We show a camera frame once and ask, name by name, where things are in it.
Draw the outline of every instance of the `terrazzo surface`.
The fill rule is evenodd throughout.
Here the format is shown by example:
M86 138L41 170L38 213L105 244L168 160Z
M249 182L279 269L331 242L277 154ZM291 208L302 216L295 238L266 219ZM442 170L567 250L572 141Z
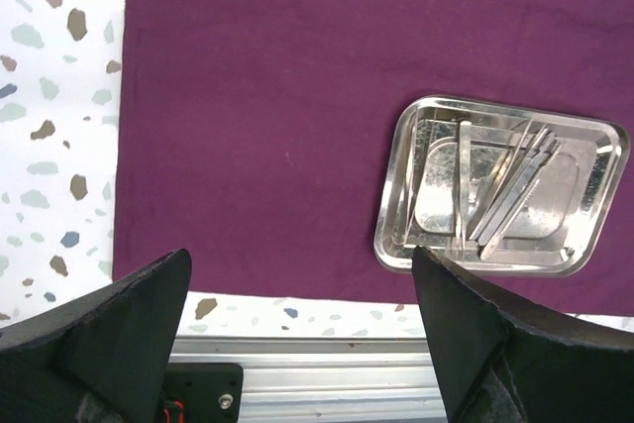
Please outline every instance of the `terrazzo surface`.
M125 0L0 0L0 327L111 282ZM634 331L630 318L581 316ZM181 335L423 337L411 305L191 292Z

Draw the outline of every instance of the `metal frame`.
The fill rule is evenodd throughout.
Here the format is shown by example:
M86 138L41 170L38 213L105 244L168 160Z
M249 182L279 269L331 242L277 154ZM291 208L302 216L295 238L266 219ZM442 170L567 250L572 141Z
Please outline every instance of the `metal frame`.
M243 367L240 422L446 422L420 339L177 338L171 363Z

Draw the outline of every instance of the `metal tray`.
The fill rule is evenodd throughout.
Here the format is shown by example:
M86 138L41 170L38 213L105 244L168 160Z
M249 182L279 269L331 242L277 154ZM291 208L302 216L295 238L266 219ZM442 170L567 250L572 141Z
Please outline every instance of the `metal tray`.
M470 213L482 179L519 141L520 124L546 125L562 143L485 261L478 257L476 242L467 241L462 250L454 234L456 136L458 122L466 120L473 124ZM426 246L484 274L571 274L594 249L629 150L627 133L605 122L450 97L419 99L396 126L375 254L395 271L409 271L413 249Z

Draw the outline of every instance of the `stainless steel tray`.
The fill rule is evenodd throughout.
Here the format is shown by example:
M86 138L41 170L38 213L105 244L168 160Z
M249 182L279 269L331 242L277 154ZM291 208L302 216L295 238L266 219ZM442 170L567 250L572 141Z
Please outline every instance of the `stainless steel tray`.
M463 251L454 234L458 122L473 124L471 213L480 182L519 141L519 126L527 120L546 125L561 149L483 261L476 242L466 241ZM605 122L450 97L419 99L396 126L374 235L376 256L391 270L408 271L413 249L426 246L479 273L571 274L594 249L629 150L627 133Z

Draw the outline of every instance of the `bolt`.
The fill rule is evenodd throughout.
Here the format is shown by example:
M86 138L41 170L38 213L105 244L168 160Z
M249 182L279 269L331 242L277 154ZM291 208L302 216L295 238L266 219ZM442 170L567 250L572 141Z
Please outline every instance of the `bolt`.
M234 397L231 396L229 393L222 395L218 399L218 403L220 403L220 408L222 408L223 410L228 410L229 408L231 408L231 404L233 402L234 402Z

